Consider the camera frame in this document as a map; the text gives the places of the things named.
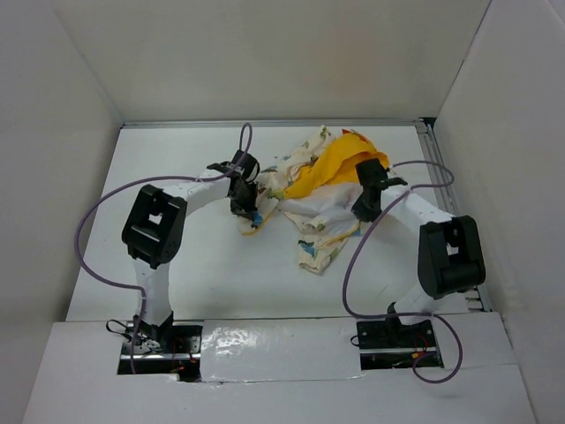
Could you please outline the dinosaur print yellow-lined jacket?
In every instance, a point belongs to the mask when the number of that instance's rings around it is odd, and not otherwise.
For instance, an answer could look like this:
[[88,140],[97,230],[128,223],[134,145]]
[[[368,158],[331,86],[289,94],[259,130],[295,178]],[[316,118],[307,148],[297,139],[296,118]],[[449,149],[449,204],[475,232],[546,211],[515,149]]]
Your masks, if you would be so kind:
[[365,135],[350,129],[337,134],[320,126],[260,172],[257,210],[250,220],[238,220],[239,232],[252,236],[280,212],[297,226],[298,266],[323,273],[348,239],[360,233],[360,221],[351,211],[362,193],[356,166],[371,159],[389,166],[388,155]]

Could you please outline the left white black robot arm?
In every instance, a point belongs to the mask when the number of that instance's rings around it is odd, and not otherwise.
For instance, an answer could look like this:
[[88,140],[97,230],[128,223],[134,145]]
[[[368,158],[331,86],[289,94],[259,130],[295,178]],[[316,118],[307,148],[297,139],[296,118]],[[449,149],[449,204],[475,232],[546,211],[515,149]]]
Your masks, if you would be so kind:
[[133,259],[142,310],[136,316],[142,340],[154,352],[174,342],[170,264],[182,245],[185,219],[206,205],[228,199],[230,213],[255,221],[260,164],[238,150],[232,160],[212,163],[196,178],[159,188],[144,185],[122,231]]

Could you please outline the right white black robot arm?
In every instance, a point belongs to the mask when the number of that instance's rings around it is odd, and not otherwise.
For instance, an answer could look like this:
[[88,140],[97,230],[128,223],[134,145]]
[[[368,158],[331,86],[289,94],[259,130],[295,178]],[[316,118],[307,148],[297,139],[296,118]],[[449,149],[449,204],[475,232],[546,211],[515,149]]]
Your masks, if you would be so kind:
[[352,311],[347,300],[353,266],[362,247],[385,217],[391,216],[418,237],[416,283],[381,317],[387,324],[385,335],[395,346],[407,345],[416,335],[416,324],[431,319],[445,299],[474,289],[486,280],[478,226],[471,216],[455,216],[434,206],[417,193],[433,184],[409,185],[401,177],[391,177],[390,168],[378,159],[355,166],[362,192],[351,211],[367,223],[365,235],[356,248],[343,280],[345,310],[356,318],[367,314]]

